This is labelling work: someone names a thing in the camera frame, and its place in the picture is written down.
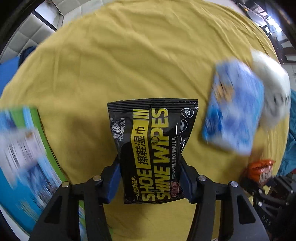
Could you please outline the orange panda snack bag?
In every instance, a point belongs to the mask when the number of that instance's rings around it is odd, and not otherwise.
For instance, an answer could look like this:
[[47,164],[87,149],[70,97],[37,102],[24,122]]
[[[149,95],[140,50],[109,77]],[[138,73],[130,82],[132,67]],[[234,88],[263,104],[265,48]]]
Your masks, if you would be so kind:
[[270,159],[251,162],[247,166],[246,177],[259,186],[264,186],[272,177],[274,163]]

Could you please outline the white NMAX pillow pack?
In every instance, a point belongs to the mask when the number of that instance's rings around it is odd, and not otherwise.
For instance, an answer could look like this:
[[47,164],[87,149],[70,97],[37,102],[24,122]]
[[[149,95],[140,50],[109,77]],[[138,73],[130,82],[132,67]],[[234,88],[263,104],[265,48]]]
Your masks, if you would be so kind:
[[266,54],[251,50],[252,71],[264,85],[264,105],[260,126],[274,128],[290,112],[290,78],[285,69]]

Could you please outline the blue tissue pack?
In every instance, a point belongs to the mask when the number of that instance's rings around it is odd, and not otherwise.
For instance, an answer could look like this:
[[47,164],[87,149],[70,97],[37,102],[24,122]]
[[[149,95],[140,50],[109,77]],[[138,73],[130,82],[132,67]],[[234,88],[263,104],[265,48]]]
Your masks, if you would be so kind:
[[247,156],[251,153],[264,102],[264,85],[243,62],[218,63],[202,137],[210,145]]

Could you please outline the black shoe wipes pack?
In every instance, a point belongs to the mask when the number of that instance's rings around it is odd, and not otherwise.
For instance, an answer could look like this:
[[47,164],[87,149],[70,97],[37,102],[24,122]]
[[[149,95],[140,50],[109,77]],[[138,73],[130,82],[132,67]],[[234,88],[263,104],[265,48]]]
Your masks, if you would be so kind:
[[183,199],[181,153],[199,109],[196,99],[147,98],[110,102],[126,204]]

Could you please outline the teal blue cloth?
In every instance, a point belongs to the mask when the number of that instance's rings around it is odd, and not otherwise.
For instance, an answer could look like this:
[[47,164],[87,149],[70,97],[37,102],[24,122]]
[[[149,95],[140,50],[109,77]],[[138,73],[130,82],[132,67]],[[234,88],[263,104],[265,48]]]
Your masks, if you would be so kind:
[[296,94],[294,90],[291,90],[291,106],[290,106],[290,124],[287,137],[287,145],[284,156],[281,161],[281,165],[277,175],[286,176],[296,166]]

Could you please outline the cardboard box blue print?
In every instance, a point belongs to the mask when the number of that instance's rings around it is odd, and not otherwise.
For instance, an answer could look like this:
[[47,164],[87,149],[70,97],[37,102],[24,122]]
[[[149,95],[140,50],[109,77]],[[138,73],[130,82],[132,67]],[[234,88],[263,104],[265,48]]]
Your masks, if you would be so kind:
[[1,109],[1,206],[27,234],[64,181],[38,110]]

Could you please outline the dark wooden chair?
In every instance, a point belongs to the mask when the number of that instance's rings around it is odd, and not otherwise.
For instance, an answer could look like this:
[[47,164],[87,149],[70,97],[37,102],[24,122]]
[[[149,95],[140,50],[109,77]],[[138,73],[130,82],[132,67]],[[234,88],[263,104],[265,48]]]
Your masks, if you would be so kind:
[[275,37],[271,33],[271,31],[267,25],[260,27],[260,28],[265,32],[267,37],[270,39],[270,41],[275,49],[275,52],[276,52],[276,55],[277,55],[277,58],[278,58],[280,64],[295,65],[295,48],[293,46],[291,46],[291,47],[284,47],[283,46],[283,44],[289,42],[289,40],[284,39],[282,41],[279,41],[277,39],[277,37]]

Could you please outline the blue foam mat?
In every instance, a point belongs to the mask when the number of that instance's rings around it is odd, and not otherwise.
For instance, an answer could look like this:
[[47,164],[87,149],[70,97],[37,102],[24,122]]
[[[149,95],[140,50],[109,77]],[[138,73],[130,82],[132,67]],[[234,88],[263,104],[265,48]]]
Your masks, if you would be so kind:
[[0,95],[19,68],[20,58],[17,56],[0,65]]

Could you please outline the dark blue cloth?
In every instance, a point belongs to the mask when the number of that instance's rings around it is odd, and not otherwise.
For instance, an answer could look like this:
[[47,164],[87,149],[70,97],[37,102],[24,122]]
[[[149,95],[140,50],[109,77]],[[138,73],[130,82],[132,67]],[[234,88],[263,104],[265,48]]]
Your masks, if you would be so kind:
[[24,51],[21,52],[20,56],[19,56],[19,61],[18,61],[18,66],[21,66],[21,64],[25,61],[25,59],[36,49],[36,46],[31,46],[28,47],[26,49],[24,49]]

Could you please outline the yellow tablecloth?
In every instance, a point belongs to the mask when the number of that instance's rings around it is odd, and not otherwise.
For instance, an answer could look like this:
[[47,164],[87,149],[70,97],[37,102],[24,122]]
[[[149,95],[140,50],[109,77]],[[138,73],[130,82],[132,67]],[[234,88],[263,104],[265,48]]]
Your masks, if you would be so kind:
[[267,35],[236,11],[207,1],[115,1],[48,37],[4,88],[1,108],[35,106],[48,142],[72,183],[117,154],[107,104],[141,98],[197,99],[185,161],[218,183],[236,181],[247,157],[201,136],[218,62],[252,65],[256,49],[276,58]]

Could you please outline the white quilted seat cushion left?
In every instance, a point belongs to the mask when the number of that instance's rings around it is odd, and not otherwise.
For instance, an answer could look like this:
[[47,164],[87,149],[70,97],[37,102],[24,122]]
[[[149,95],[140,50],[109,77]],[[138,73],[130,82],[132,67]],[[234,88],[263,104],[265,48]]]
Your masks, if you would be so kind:
[[9,39],[1,53],[1,64],[19,56],[24,49],[38,46],[55,31],[30,14]]

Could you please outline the white quilted seat cushion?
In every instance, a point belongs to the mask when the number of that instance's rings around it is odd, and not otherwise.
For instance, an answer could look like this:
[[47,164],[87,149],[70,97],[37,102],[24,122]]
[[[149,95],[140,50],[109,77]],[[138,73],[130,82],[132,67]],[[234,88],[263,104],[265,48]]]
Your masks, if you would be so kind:
[[9,39],[1,53],[1,64],[19,56],[24,49],[38,46],[55,31],[30,14]]
[[62,26],[67,23],[96,11],[101,6],[112,1],[109,0],[53,0],[58,11],[63,16]]

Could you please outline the white quilted seat cushion right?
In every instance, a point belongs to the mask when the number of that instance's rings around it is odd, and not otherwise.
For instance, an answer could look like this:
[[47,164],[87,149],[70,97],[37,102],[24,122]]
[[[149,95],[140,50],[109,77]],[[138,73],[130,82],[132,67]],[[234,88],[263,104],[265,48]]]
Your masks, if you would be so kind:
[[62,26],[67,23],[96,11],[101,6],[112,1],[109,0],[53,0],[58,11],[63,16]]

